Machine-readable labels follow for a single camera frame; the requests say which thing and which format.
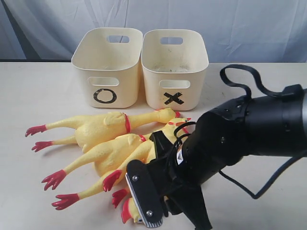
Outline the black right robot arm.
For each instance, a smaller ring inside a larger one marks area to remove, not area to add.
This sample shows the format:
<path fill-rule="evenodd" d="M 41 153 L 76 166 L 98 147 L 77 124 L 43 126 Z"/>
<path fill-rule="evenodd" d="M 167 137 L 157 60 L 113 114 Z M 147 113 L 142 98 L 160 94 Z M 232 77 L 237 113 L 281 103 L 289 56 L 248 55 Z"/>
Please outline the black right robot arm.
<path fill-rule="evenodd" d="M 147 166 L 150 210 L 157 217 L 183 213 L 198 230 L 212 228 L 201 185 L 249 155 L 288 157 L 256 193 L 235 185 L 253 199 L 260 198 L 276 179 L 307 155 L 307 92 L 285 88 L 263 97 L 229 100 L 204 113 L 191 133 L 175 129 L 175 142 L 162 132 L 151 136 L 157 158 Z"/>

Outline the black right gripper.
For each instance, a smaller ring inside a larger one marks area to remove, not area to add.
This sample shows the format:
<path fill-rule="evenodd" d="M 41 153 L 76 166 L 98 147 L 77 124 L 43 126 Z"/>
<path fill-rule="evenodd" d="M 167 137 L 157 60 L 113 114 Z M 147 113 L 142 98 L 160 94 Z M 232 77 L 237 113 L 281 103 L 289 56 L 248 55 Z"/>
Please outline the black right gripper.
<path fill-rule="evenodd" d="M 178 135 L 188 122 L 176 128 L 174 143 L 162 130 L 150 135 L 150 172 L 165 215 L 183 212 L 196 230 L 211 230 L 200 186 L 242 159 L 242 112 L 211 110 L 194 124 L 191 134 Z"/>

